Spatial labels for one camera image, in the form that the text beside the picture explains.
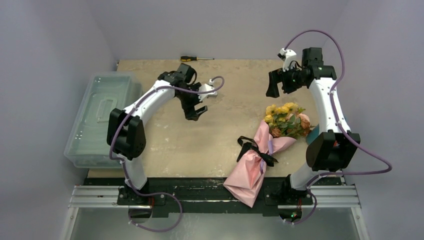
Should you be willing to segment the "pink wrapping paper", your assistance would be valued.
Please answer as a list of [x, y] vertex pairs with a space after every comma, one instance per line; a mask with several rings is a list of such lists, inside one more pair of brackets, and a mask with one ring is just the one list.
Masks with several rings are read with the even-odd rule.
[[[288, 136], [273, 137], [269, 126], [261, 121], [252, 138], [262, 153], [273, 154], [285, 151], [291, 147], [296, 139]], [[253, 150], [247, 151], [237, 162], [236, 166], [226, 178], [223, 186], [241, 203], [252, 208], [264, 182], [267, 164], [261, 160]]]

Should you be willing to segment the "flower bouquet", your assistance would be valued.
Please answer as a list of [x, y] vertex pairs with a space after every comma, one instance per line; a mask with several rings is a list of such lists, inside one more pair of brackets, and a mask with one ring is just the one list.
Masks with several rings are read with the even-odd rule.
[[282, 106], [272, 104], [266, 107], [263, 120], [269, 127], [269, 133], [274, 138], [290, 137], [298, 139], [306, 137], [314, 127], [310, 118], [304, 114], [306, 109], [294, 102]]

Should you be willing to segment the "clear plastic storage box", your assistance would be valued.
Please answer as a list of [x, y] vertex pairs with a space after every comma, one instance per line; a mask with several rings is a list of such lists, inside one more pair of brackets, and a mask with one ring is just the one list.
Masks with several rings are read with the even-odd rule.
[[109, 157], [110, 112], [115, 108], [124, 109], [143, 93], [141, 83], [131, 71], [95, 73], [85, 90], [64, 156], [77, 168], [119, 168], [120, 164]]

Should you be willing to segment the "black printed ribbon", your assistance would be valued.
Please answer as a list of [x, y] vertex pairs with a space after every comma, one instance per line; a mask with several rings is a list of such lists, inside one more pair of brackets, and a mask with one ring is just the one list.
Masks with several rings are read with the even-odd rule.
[[240, 136], [237, 139], [237, 143], [241, 146], [241, 150], [240, 153], [236, 159], [237, 162], [240, 161], [240, 159], [242, 158], [242, 156], [249, 150], [254, 151], [257, 155], [259, 155], [259, 157], [261, 158], [261, 160], [263, 160], [267, 166], [269, 167], [274, 167], [274, 163], [277, 163], [278, 160], [275, 159], [273, 156], [271, 156], [270, 154], [267, 153], [263, 153], [259, 150], [257, 143], [255, 142], [254, 139], [252, 138], [248, 138], [245, 136]]

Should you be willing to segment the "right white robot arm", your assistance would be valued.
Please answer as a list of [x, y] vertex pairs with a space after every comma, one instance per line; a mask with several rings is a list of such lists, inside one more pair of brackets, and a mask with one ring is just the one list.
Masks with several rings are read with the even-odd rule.
[[319, 117], [318, 135], [308, 144], [306, 162], [288, 176], [288, 185], [280, 191], [282, 200], [292, 204], [300, 198], [300, 191], [306, 191], [319, 174], [347, 168], [361, 139], [359, 134], [351, 131], [343, 116], [336, 90], [335, 68], [324, 64], [322, 49], [305, 48], [299, 68], [291, 65], [297, 57], [293, 50], [282, 48], [277, 55], [283, 66], [269, 72], [266, 96], [278, 98], [278, 84], [282, 84], [285, 94], [307, 87]]

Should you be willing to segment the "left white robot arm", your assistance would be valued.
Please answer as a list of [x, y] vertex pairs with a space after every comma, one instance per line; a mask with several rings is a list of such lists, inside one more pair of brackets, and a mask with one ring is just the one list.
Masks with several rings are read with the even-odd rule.
[[195, 106], [216, 96], [217, 92], [213, 79], [204, 84], [192, 82], [196, 78], [196, 70], [182, 63], [177, 70], [161, 73], [153, 86], [134, 103], [124, 109], [114, 108], [109, 114], [106, 138], [110, 146], [109, 157], [121, 164], [124, 182], [132, 188], [129, 197], [138, 205], [149, 199], [149, 191], [144, 187], [147, 176], [141, 160], [147, 145], [145, 126], [157, 110], [174, 98], [180, 100], [185, 118], [197, 121], [208, 108], [196, 109]]

